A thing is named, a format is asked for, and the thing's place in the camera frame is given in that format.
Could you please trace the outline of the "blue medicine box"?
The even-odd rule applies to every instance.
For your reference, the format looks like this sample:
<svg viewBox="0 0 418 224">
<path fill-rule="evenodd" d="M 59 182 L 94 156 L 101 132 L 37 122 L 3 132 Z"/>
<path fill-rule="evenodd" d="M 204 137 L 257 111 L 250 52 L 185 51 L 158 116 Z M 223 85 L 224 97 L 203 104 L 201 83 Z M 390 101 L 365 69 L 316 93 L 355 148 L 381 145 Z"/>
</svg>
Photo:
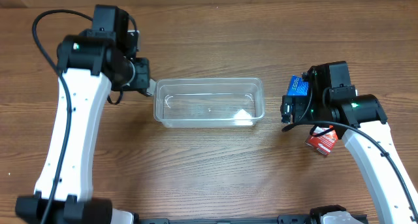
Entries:
<svg viewBox="0 0 418 224">
<path fill-rule="evenodd" d="M 293 75 L 289 82 L 287 89 L 288 96 L 307 96 L 309 90 L 309 83 L 303 81 L 302 77 Z"/>
</svg>

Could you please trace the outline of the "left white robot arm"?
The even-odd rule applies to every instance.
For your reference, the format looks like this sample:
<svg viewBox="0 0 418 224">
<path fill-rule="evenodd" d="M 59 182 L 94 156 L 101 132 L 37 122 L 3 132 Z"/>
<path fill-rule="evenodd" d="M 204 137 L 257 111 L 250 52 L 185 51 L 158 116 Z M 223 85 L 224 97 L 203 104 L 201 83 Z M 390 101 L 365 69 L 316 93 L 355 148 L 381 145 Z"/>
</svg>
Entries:
<svg viewBox="0 0 418 224">
<path fill-rule="evenodd" d="M 95 199 L 92 167 L 99 124 L 110 93 L 135 91 L 151 97 L 156 89 L 149 61 L 138 57 L 140 33 L 132 16 L 97 5 L 91 27 L 68 35 L 51 62 L 59 99 L 48 155 L 31 196 L 16 200 L 26 223 L 138 223 L 134 212 Z"/>
</svg>

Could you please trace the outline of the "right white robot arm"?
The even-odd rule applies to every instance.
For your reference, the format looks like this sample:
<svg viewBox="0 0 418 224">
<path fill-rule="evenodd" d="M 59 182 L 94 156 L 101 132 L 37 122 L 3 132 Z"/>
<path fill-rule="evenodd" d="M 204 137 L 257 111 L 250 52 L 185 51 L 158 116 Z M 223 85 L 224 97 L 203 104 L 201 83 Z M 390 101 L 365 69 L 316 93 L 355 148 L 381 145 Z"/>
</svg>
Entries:
<svg viewBox="0 0 418 224">
<path fill-rule="evenodd" d="M 341 140 L 354 158 L 381 223 L 416 223 L 417 191 L 394 146 L 388 117 L 374 95 L 359 95 L 348 64 L 314 65 L 293 76 L 282 97 L 284 132 L 309 125 L 306 143 L 328 155 Z"/>
</svg>

